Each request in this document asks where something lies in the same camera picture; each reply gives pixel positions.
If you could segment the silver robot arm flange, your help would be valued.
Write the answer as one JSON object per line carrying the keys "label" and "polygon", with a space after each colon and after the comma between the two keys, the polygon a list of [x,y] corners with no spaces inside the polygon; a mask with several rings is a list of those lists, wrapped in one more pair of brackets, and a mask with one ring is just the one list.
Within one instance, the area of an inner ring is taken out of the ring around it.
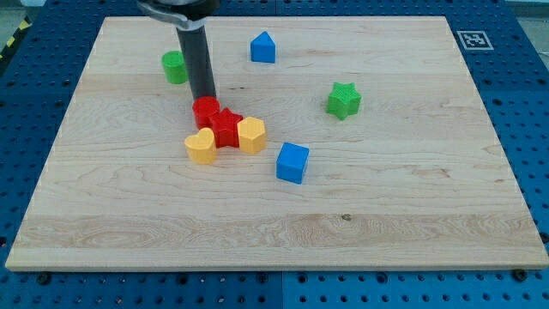
{"label": "silver robot arm flange", "polygon": [[138,9],[150,18],[172,24],[182,31],[194,31],[205,25],[221,0],[137,0]]}

